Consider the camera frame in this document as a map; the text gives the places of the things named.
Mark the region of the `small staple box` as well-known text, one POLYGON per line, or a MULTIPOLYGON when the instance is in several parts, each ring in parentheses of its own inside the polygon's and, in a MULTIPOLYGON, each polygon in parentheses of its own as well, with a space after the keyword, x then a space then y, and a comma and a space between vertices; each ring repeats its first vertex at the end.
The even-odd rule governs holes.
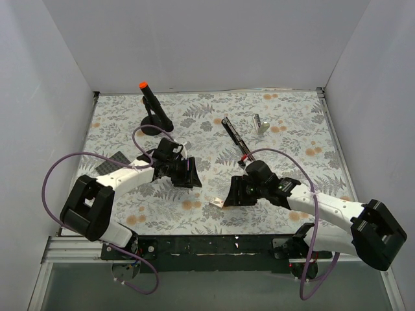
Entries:
POLYGON ((215 207, 218 208, 223 208, 224 206, 224 200, 220 199, 220 198, 212 198, 209 203, 215 207))

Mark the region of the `black stapler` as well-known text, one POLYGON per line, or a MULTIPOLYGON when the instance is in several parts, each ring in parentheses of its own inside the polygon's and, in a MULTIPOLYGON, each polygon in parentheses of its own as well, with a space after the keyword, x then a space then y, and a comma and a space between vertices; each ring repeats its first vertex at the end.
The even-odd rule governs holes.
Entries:
POLYGON ((242 152, 242 160, 249 159, 250 161, 255 161, 255 158, 253 155, 249 155, 250 150, 248 149, 247 145, 239 135, 239 133, 236 131, 236 129, 233 127, 232 123, 230 122, 229 118, 224 117, 221 120, 221 124, 223 125, 224 129, 227 131, 228 135, 231 137, 234 144, 236 144, 240 151, 242 152))

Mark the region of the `beige stapler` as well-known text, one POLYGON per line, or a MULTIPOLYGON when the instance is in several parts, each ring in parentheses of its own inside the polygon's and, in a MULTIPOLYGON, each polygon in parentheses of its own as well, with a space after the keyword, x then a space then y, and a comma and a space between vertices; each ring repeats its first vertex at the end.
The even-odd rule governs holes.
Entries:
POLYGON ((253 116, 253 122, 258 135, 263 135, 270 128, 270 124, 268 122, 263 122, 258 114, 253 116))

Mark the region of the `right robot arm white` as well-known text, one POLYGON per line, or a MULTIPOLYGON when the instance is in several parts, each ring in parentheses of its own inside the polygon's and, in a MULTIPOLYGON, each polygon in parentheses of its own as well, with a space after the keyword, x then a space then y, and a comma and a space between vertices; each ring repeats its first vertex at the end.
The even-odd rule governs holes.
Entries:
POLYGON ((293 242, 300 257, 315 251, 346 253, 359 257, 379 271, 389 269, 407 234, 383 202, 348 202, 327 194, 313 194, 310 187, 292 178, 279 178, 263 161, 254 161, 242 176, 231 178, 225 207, 254 206, 259 199, 272 205, 317 216, 335 226, 329 233, 314 228, 301 231, 293 242))

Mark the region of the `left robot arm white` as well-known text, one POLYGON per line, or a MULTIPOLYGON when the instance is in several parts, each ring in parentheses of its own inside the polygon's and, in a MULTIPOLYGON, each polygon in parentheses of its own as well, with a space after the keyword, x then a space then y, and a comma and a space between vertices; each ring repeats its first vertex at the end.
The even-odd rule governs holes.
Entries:
POLYGON ((185 147, 163 138, 150 158, 141 155, 130 165, 109 174, 91 178, 79 177, 60 213, 60 221, 73 231, 94 242, 101 240, 115 245, 124 259, 133 258, 138 244, 135 232, 111 219, 113 203, 127 192, 160 178, 170 178, 175 187, 201 187, 194 157, 184 157, 185 147))

